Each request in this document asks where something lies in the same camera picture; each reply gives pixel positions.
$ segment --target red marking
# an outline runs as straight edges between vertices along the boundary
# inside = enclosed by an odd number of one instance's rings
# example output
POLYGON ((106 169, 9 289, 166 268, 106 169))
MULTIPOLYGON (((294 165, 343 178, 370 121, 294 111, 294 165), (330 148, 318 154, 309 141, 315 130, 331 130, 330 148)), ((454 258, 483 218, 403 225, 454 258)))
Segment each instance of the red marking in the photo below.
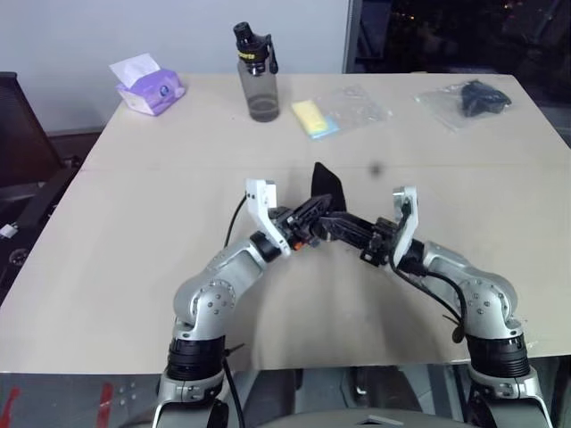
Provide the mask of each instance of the red marking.
POLYGON ((10 413, 12 412, 12 404, 20 395, 20 388, 12 388, 10 390, 10 395, 6 404, 4 404, 4 410, 0 415, 0 428, 9 428, 10 426, 10 413))
POLYGON ((104 383, 99 399, 99 411, 97 412, 97 428, 107 428, 109 426, 109 415, 111 413, 111 400, 113 398, 113 385, 104 383))

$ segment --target yellow sponge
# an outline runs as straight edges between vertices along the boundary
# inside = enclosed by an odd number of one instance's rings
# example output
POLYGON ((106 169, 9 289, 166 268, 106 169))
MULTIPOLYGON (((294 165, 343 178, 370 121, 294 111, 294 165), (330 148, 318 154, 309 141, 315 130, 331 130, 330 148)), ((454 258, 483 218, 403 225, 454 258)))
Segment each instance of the yellow sponge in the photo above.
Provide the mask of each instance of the yellow sponge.
POLYGON ((293 103, 292 109, 309 135, 327 131, 329 125, 319 111, 319 107, 312 100, 293 103))

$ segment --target purple tissue box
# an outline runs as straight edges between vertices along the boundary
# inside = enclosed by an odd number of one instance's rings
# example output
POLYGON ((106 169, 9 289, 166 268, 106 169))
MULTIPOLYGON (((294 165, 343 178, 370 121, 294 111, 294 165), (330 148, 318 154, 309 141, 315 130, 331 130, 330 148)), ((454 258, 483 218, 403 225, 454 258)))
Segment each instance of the purple tissue box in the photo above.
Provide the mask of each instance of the purple tissue box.
POLYGON ((177 73, 160 69, 139 78, 131 87, 119 83, 116 87, 128 107, 158 116, 185 94, 177 73))

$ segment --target white wall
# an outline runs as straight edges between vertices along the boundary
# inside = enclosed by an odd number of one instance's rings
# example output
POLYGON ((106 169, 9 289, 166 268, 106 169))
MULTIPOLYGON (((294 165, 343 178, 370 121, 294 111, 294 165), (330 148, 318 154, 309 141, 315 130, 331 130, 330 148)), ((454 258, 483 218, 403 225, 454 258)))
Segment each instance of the white wall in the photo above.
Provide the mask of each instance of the white wall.
POLYGON ((102 126, 107 67, 149 52, 165 68, 236 72, 239 21, 271 32, 280 71, 339 73, 349 0, 0 0, 0 70, 16 71, 46 131, 102 126))

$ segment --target robotic arm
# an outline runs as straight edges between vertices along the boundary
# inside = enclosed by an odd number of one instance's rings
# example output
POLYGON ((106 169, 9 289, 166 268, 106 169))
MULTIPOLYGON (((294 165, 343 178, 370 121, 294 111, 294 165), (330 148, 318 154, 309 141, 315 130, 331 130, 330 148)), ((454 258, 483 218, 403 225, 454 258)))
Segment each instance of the robotic arm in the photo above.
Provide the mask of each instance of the robotic arm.
POLYGON ((330 194, 314 196, 296 210, 277 207, 273 183, 248 180, 248 211, 261 230, 222 250, 178 289, 177 318, 153 428, 166 426, 164 419, 178 409, 185 410, 186 426, 226 427, 228 407, 216 396, 224 378, 225 334, 237 301, 278 256, 288 257, 305 244, 334 240, 360 249, 360 258, 369 264, 389 264, 397 275, 454 312, 459 319, 454 341, 465 336, 468 343, 470 401, 475 408, 484 406, 494 418, 499 402, 529 399, 541 410, 544 426, 551 428, 537 373, 527 360, 521 324, 513 315, 513 287, 453 251, 412 238, 418 225, 415 188, 397 189, 393 199, 399 222, 379 218, 371 224, 346 211, 330 211, 330 194))

